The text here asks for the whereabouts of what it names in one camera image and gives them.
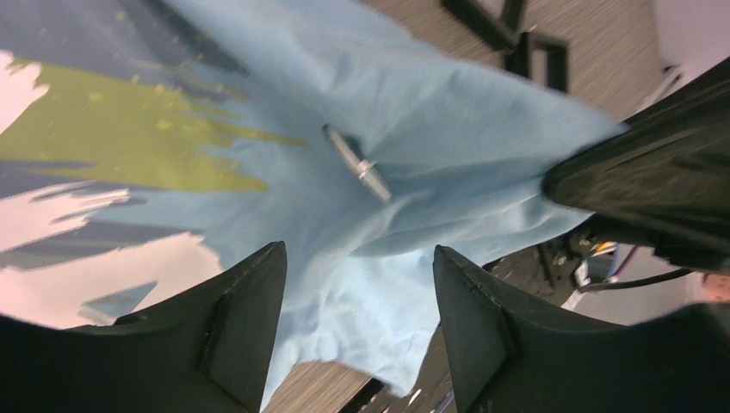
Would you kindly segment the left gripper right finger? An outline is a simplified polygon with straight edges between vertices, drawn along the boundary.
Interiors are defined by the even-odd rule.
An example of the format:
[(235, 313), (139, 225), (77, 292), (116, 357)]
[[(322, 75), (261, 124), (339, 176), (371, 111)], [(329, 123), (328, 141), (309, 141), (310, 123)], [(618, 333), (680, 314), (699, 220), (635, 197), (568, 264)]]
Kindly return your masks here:
[(726, 412), (729, 306), (621, 326), (564, 310), (437, 246), (433, 272), (459, 412)]

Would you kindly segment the light blue printed t-shirt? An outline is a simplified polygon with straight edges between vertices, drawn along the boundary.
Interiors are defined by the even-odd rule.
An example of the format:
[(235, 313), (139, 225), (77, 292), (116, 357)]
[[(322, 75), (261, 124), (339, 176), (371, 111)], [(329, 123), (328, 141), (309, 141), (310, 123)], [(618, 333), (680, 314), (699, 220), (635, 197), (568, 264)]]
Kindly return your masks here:
[(570, 231), (588, 213), (544, 173), (624, 129), (357, 1), (4, 1), (1, 312), (98, 323), (282, 241), (264, 398), (306, 361), (404, 396), (439, 320), (435, 246), (489, 262)]

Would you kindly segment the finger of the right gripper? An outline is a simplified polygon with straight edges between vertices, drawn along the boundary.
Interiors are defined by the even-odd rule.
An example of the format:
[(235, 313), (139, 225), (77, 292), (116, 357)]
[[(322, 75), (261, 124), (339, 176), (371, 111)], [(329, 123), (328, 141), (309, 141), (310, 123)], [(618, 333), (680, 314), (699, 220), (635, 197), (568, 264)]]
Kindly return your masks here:
[(728, 270), (729, 63), (553, 167), (542, 191), (594, 212), (597, 237), (651, 247), (677, 267)]

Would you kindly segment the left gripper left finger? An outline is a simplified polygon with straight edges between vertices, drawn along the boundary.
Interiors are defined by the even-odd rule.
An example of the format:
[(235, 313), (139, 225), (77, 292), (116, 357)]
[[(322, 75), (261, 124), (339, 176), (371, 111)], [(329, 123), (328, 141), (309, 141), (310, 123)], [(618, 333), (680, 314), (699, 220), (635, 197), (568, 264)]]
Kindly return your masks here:
[(257, 412), (287, 275), (273, 242), (106, 327), (1, 320), (4, 412)]

